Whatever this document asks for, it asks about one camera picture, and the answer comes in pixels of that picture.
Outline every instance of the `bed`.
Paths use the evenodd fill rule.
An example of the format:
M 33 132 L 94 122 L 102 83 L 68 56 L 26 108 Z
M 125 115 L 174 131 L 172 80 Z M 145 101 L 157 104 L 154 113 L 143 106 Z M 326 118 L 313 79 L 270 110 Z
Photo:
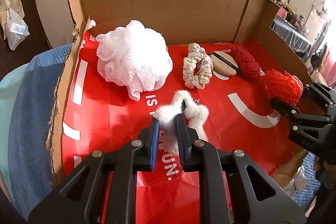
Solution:
M 304 55 L 303 58 L 309 56 L 311 42 L 300 34 L 297 30 L 289 26 L 281 17 L 276 16 L 271 29 L 275 31 L 287 45 L 295 52 L 300 52 Z

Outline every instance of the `light blue towel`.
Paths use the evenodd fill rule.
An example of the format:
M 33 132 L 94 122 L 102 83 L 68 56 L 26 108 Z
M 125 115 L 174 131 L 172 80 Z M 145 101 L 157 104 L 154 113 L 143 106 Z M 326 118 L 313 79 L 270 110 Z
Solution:
M 28 64 L 25 64 L 16 68 L 0 82 L 0 172 L 12 199 L 8 170 L 8 134 L 15 99 L 27 67 Z
M 29 63 L 13 108 L 8 165 L 15 208 L 25 218 L 52 190 L 46 150 L 54 90 L 71 45 L 35 56 Z

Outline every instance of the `blue fabric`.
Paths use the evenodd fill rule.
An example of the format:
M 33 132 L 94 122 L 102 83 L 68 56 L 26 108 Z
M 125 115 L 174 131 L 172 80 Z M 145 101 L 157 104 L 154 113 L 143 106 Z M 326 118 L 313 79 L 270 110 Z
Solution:
M 304 175 L 309 179 L 309 183 L 302 192 L 295 192 L 294 201 L 304 210 L 308 209 L 320 187 L 320 182 L 315 179 L 314 157 L 315 156 L 309 152 L 304 158 L 302 165 L 304 167 Z
M 54 89 L 71 45 L 35 56 L 21 82 L 9 129 L 8 165 L 13 200 L 28 218 L 51 191 L 50 152 L 46 150 Z
M 281 17 L 275 17 L 271 29 L 285 40 L 290 48 L 296 52 L 305 53 L 307 56 L 309 55 L 311 42 L 297 30 L 289 26 Z
M 8 135 L 17 92 L 28 64 L 11 71 L 0 82 L 0 172 L 13 199 L 8 170 Z

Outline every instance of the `pink object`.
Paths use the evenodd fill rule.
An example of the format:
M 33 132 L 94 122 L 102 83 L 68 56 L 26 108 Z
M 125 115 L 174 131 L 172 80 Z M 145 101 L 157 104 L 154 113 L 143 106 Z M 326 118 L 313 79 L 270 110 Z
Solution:
M 280 8 L 277 16 L 281 17 L 283 20 L 287 17 L 287 11 L 284 8 Z
M 331 88 L 336 87 L 336 47 L 331 46 L 327 49 L 321 74 Z

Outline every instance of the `beige crochet scrunchie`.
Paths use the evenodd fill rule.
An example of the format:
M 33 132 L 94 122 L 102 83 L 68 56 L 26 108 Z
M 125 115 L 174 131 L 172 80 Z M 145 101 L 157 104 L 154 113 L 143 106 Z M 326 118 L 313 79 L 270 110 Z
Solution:
M 199 71 L 194 75 L 194 70 L 198 67 Z M 212 77 L 212 59 L 206 54 L 204 48 L 197 43 L 188 45 L 188 57 L 183 59 L 183 80 L 189 88 L 204 89 Z

